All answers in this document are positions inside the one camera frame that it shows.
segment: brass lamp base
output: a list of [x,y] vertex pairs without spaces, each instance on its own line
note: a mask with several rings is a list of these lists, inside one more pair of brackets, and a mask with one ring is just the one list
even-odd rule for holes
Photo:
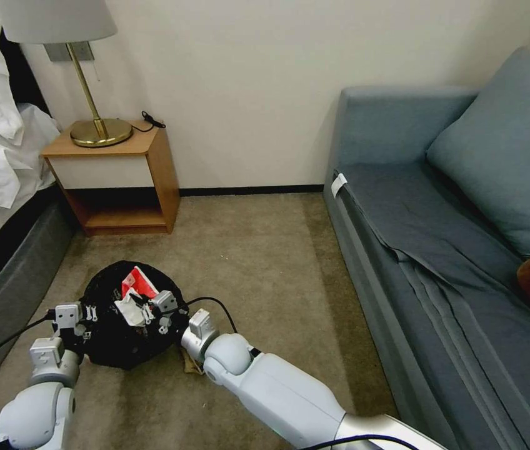
[[71,129],[71,140],[80,147],[106,147],[119,144],[132,136],[132,126],[120,119],[100,119],[104,124],[103,136],[96,121],[79,122]]

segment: white duvet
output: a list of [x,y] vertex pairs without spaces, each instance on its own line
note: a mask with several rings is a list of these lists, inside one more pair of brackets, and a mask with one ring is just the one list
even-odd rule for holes
[[36,191],[54,182],[40,155],[59,135],[56,123],[36,106],[24,104],[18,109],[24,124],[21,145],[0,136],[4,155],[0,153],[0,228]]

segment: gray blanket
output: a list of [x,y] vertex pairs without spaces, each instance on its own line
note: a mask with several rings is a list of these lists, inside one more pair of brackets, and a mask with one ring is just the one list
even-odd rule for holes
[[530,307],[522,263],[426,164],[342,167],[500,448],[530,449]]

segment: lamp stand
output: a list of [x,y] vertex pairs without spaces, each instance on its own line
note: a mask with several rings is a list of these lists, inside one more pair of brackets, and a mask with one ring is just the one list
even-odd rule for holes
[[120,119],[103,119],[100,117],[82,72],[82,67],[79,65],[76,52],[71,44],[67,43],[66,46],[86,95],[88,106],[92,111],[92,121],[78,122],[71,129],[71,140],[80,147],[106,147],[125,141],[132,136],[132,126]]

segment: white bedsheet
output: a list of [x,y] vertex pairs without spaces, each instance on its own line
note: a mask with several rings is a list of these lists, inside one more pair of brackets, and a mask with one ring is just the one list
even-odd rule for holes
[[0,229],[36,191],[45,189],[54,182],[54,177],[40,154],[59,135],[56,123],[36,106],[22,104],[17,108],[24,123],[23,141],[20,146],[14,146],[0,136],[0,143],[8,148],[5,155],[17,174],[21,187],[10,208],[0,207]]

